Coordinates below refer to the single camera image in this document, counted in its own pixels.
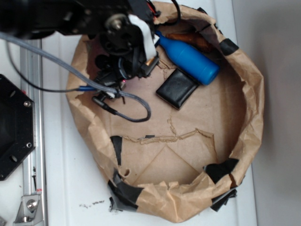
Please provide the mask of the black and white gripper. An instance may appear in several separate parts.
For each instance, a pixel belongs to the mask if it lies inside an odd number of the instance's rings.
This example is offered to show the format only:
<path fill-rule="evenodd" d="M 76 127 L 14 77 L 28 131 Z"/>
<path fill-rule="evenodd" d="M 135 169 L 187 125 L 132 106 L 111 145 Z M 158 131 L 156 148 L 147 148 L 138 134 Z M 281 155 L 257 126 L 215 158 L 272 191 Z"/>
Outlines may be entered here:
<path fill-rule="evenodd" d="M 94 15 L 99 33 L 93 47 L 97 67 L 94 81 L 116 90 L 99 90 L 93 101 L 106 108 L 106 99 L 120 96 L 126 80 L 147 78 L 158 62 L 154 17 L 148 0 L 95 0 Z"/>

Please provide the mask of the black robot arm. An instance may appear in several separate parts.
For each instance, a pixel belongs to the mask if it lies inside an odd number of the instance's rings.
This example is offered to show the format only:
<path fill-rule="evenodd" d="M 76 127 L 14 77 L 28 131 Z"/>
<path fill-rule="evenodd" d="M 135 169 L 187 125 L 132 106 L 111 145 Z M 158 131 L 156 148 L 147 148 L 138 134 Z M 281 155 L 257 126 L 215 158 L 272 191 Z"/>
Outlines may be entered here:
<path fill-rule="evenodd" d="M 147 77 L 158 62 L 154 19 L 148 0 L 3 0 L 0 3 L 0 37 L 43 56 L 86 83 L 79 91 L 100 91 L 129 97 L 149 110 L 146 101 L 126 93 L 121 82 Z M 59 32 L 96 39 L 109 55 L 96 60 L 101 78 L 92 81 L 74 67 L 26 43 Z"/>

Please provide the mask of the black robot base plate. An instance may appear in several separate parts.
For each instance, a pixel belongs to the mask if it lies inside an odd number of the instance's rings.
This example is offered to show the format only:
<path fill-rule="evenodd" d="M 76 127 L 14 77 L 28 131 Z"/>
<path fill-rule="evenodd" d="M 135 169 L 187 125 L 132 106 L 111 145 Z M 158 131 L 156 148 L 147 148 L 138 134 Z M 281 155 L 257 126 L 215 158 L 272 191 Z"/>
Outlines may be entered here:
<path fill-rule="evenodd" d="M 35 148 L 33 101 L 0 76 L 0 180 L 6 180 Z"/>

